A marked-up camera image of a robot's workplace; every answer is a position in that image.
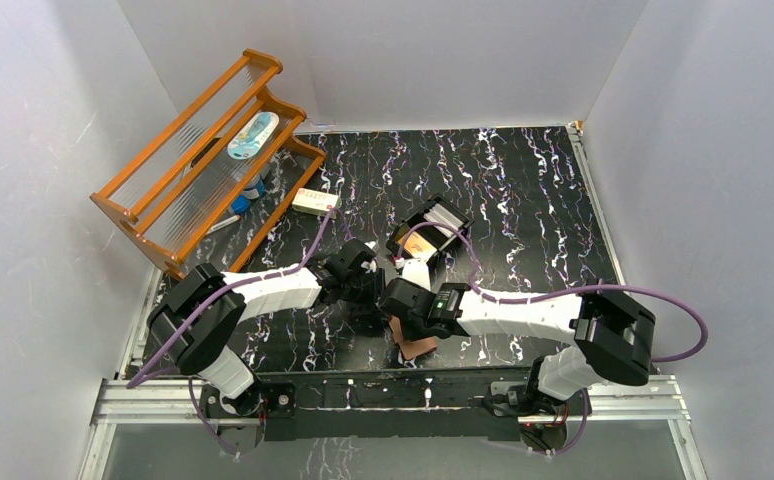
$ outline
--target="cream colored box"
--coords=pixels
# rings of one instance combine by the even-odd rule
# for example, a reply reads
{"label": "cream colored box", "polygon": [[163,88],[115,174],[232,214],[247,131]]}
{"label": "cream colored box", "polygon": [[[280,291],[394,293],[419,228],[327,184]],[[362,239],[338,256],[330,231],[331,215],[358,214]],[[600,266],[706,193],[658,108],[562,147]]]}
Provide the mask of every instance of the cream colored box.
{"label": "cream colored box", "polygon": [[323,216],[332,207],[340,206],[340,196],[300,188],[293,197],[293,210]]}

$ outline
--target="wooden rack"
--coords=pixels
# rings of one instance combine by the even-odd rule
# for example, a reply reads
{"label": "wooden rack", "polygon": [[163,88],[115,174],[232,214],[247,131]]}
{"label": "wooden rack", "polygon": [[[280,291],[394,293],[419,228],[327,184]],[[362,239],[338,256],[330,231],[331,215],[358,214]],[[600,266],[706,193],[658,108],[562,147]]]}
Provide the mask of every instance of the wooden rack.
{"label": "wooden rack", "polygon": [[[325,153],[293,132],[307,115],[266,87],[280,73],[278,59],[246,50],[101,191],[90,198],[157,267],[183,278],[184,262],[207,231],[281,149],[310,160],[304,174],[229,267],[239,270],[316,173]],[[225,154],[228,142],[260,112],[280,121],[247,161]]]}

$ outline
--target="marble tabletop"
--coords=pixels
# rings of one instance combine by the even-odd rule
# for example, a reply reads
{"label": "marble tabletop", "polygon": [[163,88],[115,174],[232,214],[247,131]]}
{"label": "marble tabletop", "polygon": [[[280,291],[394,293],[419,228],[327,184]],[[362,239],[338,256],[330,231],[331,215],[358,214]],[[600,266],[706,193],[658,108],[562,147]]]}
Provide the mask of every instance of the marble tabletop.
{"label": "marble tabletop", "polygon": [[[472,241],[485,288],[549,292],[601,279],[614,270],[564,127],[390,131],[304,135],[326,152],[307,188],[339,194],[352,233],[380,249],[399,220],[441,193],[474,220]],[[188,261],[224,269],[289,190],[301,165],[279,154],[268,194],[245,218],[206,237]],[[243,271],[297,263],[320,218],[289,210]],[[329,227],[321,251],[336,251],[342,227]],[[432,285],[465,281],[470,260],[461,247],[435,267]],[[160,298],[169,288],[165,280]],[[414,360],[402,358],[380,322],[351,320],[343,305],[248,319],[229,346],[257,372],[486,367],[530,364],[560,344],[506,335],[453,337]],[[158,348],[150,339],[144,357]],[[161,363],[166,366],[167,360]]]}

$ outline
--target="white wall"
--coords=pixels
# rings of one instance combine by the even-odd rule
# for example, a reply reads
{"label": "white wall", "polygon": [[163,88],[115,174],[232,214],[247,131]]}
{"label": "white wall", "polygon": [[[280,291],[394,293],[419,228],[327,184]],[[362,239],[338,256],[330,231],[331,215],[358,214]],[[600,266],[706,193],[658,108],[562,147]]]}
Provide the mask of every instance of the white wall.
{"label": "white wall", "polygon": [[[774,2],[651,1],[585,131],[627,281],[711,326],[668,367],[710,477],[774,478]],[[656,353],[695,342],[656,310]]]}
{"label": "white wall", "polygon": [[179,109],[251,47],[306,128],[335,130],[583,119],[646,4],[119,1]]}
{"label": "white wall", "polygon": [[175,115],[115,1],[0,1],[0,478],[74,478],[150,264],[88,195]]}

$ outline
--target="black marble table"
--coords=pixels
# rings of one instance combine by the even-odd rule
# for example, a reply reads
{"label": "black marble table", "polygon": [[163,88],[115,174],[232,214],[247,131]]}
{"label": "black marble table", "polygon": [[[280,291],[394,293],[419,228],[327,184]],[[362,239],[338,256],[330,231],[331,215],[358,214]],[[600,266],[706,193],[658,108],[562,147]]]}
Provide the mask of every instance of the black marble table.
{"label": "black marble table", "polygon": [[[399,131],[306,135],[323,149],[324,170],[307,188],[339,194],[352,233],[384,242],[398,220],[433,193],[442,193],[474,220],[470,231],[486,288],[549,292],[590,280],[615,282],[612,262],[563,127]],[[281,201],[299,165],[274,159],[269,194],[238,224],[205,238],[188,264],[230,264]],[[297,263],[320,218],[289,210],[244,271]],[[342,244],[340,225],[321,249]],[[433,285],[465,281],[464,248],[436,266]],[[161,285],[160,296],[169,280]],[[145,359],[158,344],[150,339]],[[384,325],[349,320],[344,307],[280,312],[242,322],[229,346],[257,372],[486,367],[530,364],[554,353],[556,342],[486,335],[439,341],[436,352],[402,358]],[[161,366],[171,361],[164,359]]]}

